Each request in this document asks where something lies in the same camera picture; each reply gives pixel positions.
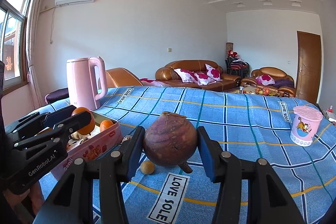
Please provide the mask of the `large orange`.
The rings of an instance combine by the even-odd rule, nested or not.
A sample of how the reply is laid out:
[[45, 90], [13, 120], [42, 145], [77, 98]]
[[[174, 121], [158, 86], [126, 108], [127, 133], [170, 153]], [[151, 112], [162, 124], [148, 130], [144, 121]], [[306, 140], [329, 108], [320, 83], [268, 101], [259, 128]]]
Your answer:
[[95, 129], [95, 119], [91, 111], [85, 107], [77, 107], [73, 112], [72, 116], [75, 116], [80, 113], [87, 112], [88, 114], [80, 115], [80, 129], [78, 129], [78, 133], [81, 135], [89, 135]]

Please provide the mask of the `small yellow longan fruit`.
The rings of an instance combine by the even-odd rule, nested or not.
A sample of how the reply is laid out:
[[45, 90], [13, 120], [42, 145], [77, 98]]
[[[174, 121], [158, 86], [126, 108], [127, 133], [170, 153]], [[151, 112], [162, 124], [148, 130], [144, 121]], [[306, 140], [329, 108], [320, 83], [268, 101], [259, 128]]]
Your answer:
[[155, 164], [149, 160], [143, 161], [140, 170], [143, 174], [152, 174], [155, 171]]

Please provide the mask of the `purple round root vegetable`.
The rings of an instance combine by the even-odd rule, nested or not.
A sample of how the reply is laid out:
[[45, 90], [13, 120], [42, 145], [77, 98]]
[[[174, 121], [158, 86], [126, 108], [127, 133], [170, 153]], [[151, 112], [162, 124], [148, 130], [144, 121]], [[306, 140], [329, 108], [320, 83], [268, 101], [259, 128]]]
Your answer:
[[198, 135], [185, 116], [164, 111], [146, 130], [143, 150], [147, 158], [160, 166], [179, 166], [192, 173], [187, 164], [197, 148]]

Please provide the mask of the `purple cushioned stool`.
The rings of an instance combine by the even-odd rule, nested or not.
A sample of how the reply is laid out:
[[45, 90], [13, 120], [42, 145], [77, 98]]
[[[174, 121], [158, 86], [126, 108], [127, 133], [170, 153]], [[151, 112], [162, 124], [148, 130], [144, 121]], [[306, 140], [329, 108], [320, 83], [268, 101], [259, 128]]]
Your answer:
[[59, 100], [63, 100], [69, 97], [68, 88], [58, 89], [45, 96], [46, 104], [52, 104]]

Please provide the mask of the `pink tin box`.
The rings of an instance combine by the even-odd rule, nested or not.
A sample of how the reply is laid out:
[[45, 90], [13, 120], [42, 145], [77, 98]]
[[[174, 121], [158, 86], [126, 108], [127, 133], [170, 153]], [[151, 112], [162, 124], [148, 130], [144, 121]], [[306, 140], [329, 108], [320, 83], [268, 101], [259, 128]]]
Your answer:
[[[77, 132], [72, 134], [71, 139], [67, 143], [67, 158], [51, 170], [51, 174], [56, 180], [61, 178], [77, 158], [81, 157], [85, 161], [95, 160], [122, 141], [121, 128], [117, 120], [94, 112], [92, 112], [92, 115], [96, 123], [94, 130], [81, 139], [73, 138], [74, 136], [79, 136]], [[113, 124], [104, 131], [101, 131], [100, 124], [105, 120], [109, 120]]]

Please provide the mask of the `small tangerine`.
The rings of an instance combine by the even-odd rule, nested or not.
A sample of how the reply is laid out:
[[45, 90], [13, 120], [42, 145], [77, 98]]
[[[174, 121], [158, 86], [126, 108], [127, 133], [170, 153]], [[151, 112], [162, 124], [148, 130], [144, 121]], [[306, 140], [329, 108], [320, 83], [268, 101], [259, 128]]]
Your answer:
[[114, 123], [109, 120], [109, 119], [105, 119], [100, 123], [100, 132], [105, 131], [106, 129], [112, 127], [114, 125]]

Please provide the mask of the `pink electric kettle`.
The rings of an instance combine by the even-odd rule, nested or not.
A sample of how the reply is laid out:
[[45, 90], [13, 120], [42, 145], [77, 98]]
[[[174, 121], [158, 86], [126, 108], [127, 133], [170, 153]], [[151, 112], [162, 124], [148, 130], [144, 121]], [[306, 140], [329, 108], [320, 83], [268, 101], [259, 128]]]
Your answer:
[[100, 108], [107, 94], [105, 63], [101, 57], [67, 60], [67, 85], [70, 104], [89, 110]]

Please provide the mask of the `pink cartoon cup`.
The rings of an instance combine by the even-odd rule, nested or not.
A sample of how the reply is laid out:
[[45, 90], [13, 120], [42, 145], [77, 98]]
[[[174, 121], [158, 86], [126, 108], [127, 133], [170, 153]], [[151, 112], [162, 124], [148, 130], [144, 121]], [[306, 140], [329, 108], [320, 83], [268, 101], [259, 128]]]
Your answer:
[[293, 108], [294, 120], [291, 127], [290, 138], [293, 143], [301, 147], [308, 147], [313, 142], [323, 115], [320, 111], [309, 106], [296, 106]]

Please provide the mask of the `brown leather sofa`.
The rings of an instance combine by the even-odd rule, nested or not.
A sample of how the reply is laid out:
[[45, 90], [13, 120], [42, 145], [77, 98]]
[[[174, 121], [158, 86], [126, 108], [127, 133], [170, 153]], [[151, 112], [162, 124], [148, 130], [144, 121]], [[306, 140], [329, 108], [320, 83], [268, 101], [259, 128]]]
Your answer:
[[[220, 81], [208, 77], [205, 64], [220, 71]], [[241, 82], [239, 76], [224, 73], [222, 67], [211, 60], [173, 61], [158, 69], [155, 78], [169, 86], [198, 88], [215, 92], [224, 92], [236, 88]]]

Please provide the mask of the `pink flowered pillow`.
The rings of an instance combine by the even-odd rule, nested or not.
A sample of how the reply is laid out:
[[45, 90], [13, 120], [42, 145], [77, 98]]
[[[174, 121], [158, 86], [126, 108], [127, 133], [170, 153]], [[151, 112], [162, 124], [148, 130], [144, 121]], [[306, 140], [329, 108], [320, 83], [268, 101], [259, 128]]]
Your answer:
[[212, 78], [215, 81], [221, 80], [221, 72], [218, 69], [213, 68], [211, 65], [208, 64], [205, 64], [205, 66], [208, 77]]

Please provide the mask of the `stacked dark chairs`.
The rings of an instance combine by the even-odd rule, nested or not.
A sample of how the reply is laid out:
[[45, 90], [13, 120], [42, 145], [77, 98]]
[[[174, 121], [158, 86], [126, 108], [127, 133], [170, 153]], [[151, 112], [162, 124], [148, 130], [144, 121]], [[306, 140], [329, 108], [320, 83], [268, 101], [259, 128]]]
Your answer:
[[242, 79], [249, 77], [250, 65], [241, 58], [238, 58], [238, 53], [230, 50], [227, 52], [226, 68], [229, 75], [236, 75]]

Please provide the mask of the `white curtain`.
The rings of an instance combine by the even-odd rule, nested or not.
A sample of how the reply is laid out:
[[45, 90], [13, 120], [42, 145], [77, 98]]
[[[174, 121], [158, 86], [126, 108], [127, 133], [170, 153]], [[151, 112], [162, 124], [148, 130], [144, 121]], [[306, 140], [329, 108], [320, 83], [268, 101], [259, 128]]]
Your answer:
[[31, 101], [35, 109], [44, 105], [34, 66], [35, 42], [42, 1], [43, 0], [30, 0], [26, 24], [26, 58], [28, 65], [27, 80]]

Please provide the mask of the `brown wooden door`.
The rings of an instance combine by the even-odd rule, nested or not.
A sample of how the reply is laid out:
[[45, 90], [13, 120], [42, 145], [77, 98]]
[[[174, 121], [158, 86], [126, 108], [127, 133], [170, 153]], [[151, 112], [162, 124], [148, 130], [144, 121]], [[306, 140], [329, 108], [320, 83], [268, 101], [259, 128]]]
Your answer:
[[297, 31], [298, 66], [296, 97], [317, 103], [322, 71], [321, 36]]

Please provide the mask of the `window with wooden frame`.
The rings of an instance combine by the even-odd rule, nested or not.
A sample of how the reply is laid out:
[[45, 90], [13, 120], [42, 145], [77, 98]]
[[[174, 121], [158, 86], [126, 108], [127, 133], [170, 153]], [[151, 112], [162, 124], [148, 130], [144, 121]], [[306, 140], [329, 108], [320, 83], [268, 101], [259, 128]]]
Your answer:
[[26, 24], [30, 0], [1, 1], [1, 61], [4, 92], [27, 84]]

